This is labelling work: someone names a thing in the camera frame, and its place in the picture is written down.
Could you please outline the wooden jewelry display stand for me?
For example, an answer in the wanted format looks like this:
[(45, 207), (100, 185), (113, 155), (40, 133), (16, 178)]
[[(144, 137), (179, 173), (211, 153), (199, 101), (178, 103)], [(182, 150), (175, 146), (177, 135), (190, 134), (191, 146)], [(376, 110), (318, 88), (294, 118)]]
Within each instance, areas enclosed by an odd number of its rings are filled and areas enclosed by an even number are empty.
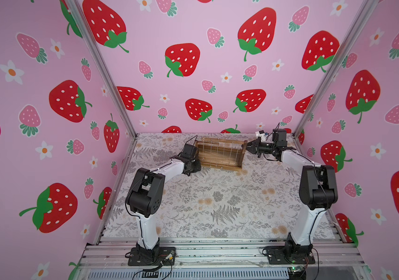
[(248, 141), (202, 138), (195, 141), (202, 166), (220, 170), (241, 171)]

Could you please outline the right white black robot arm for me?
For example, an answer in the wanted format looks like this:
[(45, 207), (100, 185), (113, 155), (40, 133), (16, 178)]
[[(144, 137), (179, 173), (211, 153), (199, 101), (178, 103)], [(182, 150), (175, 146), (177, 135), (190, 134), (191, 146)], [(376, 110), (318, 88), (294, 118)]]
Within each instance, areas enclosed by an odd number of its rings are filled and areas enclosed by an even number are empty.
[(246, 145), (246, 151), (258, 157), (272, 155), (300, 175), (299, 198), (302, 207), (293, 230), (289, 232), (283, 251), (306, 253), (313, 249), (313, 235), (327, 210), (338, 200), (335, 169), (321, 165), (289, 147), (285, 129), (274, 129), (272, 141), (267, 135), (258, 136)]

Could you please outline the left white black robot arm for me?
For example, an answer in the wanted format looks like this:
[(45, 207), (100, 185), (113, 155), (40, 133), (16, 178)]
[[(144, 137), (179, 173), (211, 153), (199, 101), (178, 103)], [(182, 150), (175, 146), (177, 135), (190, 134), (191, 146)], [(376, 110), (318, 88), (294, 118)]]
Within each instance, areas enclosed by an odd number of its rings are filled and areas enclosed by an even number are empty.
[(125, 203), (130, 216), (138, 223), (138, 246), (154, 252), (159, 246), (155, 215), (162, 200), (164, 185), (179, 175), (191, 176), (201, 171), (197, 147), (185, 144), (183, 150), (158, 168), (137, 170)]

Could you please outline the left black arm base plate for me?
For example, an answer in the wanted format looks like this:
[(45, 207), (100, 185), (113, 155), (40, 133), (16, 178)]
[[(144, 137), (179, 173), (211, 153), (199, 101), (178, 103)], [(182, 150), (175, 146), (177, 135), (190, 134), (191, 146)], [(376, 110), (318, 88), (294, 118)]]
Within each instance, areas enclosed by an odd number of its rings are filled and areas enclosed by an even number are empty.
[(128, 266), (170, 266), (176, 258), (175, 247), (156, 246), (153, 250), (136, 245), (128, 254)]

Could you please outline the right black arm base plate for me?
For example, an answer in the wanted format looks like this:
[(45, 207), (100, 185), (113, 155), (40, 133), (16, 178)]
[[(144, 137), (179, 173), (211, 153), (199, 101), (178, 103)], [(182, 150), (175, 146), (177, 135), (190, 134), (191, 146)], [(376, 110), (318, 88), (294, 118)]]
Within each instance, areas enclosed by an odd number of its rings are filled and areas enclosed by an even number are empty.
[(288, 246), (267, 246), (263, 248), (262, 254), (267, 257), (271, 265), (306, 265), (315, 264), (312, 247), (299, 246), (293, 249)]

